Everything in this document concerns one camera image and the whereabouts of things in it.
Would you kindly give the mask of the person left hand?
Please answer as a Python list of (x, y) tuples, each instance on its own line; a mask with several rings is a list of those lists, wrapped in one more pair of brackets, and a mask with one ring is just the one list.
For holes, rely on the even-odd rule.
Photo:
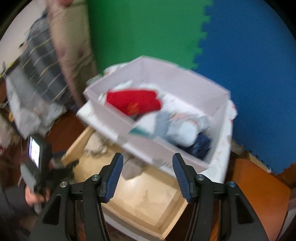
[(31, 192), (30, 188), (28, 186), (25, 187), (25, 200), (26, 203), (33, 207), (36, 204), (47, 202), (50, 198), (50, 190), (46, 189), (45, 194), (35, 194)]

